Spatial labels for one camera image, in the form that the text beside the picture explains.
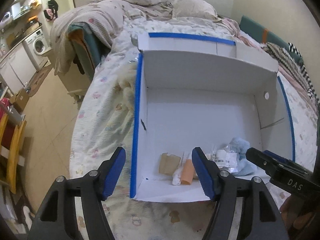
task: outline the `washing machine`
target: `washing machine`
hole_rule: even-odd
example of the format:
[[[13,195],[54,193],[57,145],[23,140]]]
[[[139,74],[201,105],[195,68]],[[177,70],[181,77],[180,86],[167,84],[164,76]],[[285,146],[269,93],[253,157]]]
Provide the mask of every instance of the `washing machine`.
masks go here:
[[[48,57],[41,56],[49,47],[44,38],[42,29],[39,29],[29,35],[23,41],[23,46],[36,70],[39,71],[48,61]]]

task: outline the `round hole in box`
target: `round hole in box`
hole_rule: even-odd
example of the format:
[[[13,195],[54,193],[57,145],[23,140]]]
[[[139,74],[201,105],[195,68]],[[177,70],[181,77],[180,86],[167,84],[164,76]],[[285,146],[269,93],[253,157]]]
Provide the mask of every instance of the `round hole in box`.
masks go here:
[[[263,97],[265,100],[269,99],[269,93],[268,92],[264,92]]]

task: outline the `white cabinet door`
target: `white cabinet door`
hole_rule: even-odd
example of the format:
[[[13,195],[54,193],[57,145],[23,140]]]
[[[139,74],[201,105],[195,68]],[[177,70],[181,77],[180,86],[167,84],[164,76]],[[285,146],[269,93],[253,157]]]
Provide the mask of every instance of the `white cabinet door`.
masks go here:
[[[13,50],[12,55],[9,56],[9,62],[23,84],[28,83],[36,72],[22,43]]]
[[[16,74],[13,72],[8,60],[4,60],[0,64],[0,74],[7,83],[12,93],[18,92],[23,86]]]

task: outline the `beige floor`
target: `beige floor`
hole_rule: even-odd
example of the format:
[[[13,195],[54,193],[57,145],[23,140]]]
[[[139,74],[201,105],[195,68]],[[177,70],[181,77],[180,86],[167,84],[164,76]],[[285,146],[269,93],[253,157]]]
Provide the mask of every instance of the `beige floor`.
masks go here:
[[[69,177],[72,132],[77,104],[52,70],[24,110],[27,120],[21,154],[22,180],[32,207],[38,210],[54,179]]]

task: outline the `floor mat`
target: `floor mat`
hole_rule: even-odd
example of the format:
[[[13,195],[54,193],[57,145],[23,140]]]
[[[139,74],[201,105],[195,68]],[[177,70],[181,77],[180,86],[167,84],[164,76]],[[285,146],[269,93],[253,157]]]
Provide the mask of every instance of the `floor mat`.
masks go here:
[[[30,81],[29,96],[32,97],[37,93],[44,79],[52,69],[52,64],[44,66],[39,72],[35,73]]]

